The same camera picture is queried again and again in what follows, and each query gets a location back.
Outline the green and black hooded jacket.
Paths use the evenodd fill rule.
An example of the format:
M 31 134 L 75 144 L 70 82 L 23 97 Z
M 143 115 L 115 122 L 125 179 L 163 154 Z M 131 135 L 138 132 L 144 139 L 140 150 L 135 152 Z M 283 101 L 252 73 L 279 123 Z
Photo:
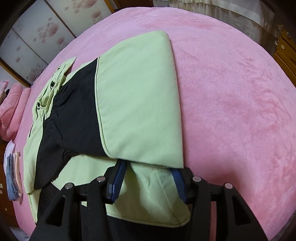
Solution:
M 128 160 L 111 217 L 180 227 L 190 212 L 178 197 L 172 168 L 183 167 L 182 125 L 175 63 L 168 34 L 126 39 L 69 69 L 64 61 L 33 108 L 23 149 L 23 185 L 34 219 L 48 184 L 81 185 Z

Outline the pink plush bed blanket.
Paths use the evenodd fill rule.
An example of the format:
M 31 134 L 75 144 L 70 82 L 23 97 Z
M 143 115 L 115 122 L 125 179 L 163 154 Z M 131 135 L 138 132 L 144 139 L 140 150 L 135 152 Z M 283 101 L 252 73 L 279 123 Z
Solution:
M 32 108 L 59 65 L 77 69 L 115 44 L 165 31 L 171 40 L 182 111 L 185 163 L 214 184 L 231 182 L 269 239 L 295 212 L 295 87 L 276 61 L 239 30 L 177 8 L 122 9 L 73 40 L 34 83 L 16 150 Z

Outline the folded blue jeans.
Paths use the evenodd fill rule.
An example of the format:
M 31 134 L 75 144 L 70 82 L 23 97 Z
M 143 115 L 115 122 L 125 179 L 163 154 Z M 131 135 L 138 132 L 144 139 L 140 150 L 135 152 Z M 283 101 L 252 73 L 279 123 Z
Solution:
M 14 180 L 14 158 L 9 154 L 6 159 L 6 188 L 10 201 L 17 201 L 19 198 L 18 186 Z

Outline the white printed small pillow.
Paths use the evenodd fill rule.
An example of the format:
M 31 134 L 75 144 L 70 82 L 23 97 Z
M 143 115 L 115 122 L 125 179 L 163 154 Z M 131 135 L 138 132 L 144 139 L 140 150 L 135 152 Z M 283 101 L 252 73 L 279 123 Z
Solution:
M 6 173 L 6 167 L 7 167 L 7 158 L 10 156 L 10 155 L 13 155 L 15 151 L 15 143 L 10 140 L 6 146 L 6 149 L 4 151 L 4 162 L 3 162 L 3 165 L 4 165 L 4 173 Z

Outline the brown wooden headboard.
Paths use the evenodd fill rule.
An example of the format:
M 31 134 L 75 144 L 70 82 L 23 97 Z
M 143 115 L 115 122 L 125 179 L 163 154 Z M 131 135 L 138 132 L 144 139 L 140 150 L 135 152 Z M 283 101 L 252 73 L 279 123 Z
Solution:
M 8 142 L 1 140 L 0 144 L 0 184 L 1 184 L 1 194 L 0 194 L 0 206 L 1 215 L 8 226 L 19 228 L 19 224 L 16 220 L 15 210 L 13 202 L 9 200 L 7 188 L 6 188 L 6 176 L 4 174 L 4 152 Z

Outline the folded pink quilt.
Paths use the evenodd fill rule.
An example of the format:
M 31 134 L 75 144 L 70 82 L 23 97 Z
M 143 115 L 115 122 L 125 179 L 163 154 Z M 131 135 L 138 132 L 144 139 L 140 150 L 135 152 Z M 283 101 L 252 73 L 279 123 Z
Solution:
M 14 140 L 23 118 L 31 88 L 23 88 L 15 83 L 8 96 L 1 103 L 1 139 L 9 142 Z

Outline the pink pillow with lace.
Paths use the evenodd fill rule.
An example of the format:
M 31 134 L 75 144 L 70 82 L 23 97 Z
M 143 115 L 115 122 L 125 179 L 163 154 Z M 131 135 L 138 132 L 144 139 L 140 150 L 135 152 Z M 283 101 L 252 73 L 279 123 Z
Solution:
M 0 83 L 0 104 L 4 101 L 6 97 L 6 88 L 8 87 L 9 80 L 3 80 Z

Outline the wooden drawer cabinet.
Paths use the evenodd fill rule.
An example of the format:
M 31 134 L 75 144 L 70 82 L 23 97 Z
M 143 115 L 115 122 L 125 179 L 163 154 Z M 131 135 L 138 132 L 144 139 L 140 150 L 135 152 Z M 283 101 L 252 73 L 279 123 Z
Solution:
M 274 60 L 285 72 L 290 81 L 295 85 L 296 78 L 296 52 L 295 40 L 284 25 L 276 26 L 277 40 L 275 41 Z

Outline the floral sliding wardrobe doors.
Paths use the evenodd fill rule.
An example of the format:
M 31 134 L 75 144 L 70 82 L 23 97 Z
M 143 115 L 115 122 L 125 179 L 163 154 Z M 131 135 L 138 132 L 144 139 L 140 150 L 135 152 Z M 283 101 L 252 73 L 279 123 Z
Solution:
M 1 70 L 30 86 L 68 44 L 118 8 L 118 1 L 1 1 Z

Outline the sofa with lace cover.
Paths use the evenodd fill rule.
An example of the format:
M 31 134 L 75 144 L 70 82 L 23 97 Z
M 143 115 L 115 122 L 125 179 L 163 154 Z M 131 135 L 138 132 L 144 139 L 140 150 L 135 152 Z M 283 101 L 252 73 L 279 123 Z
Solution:
M 155 7 L 171 7 L 210 16 L 240 30 L 258 44 L 277 39 L 275 13 L 262 1 L 188 0 L 153 1 Z

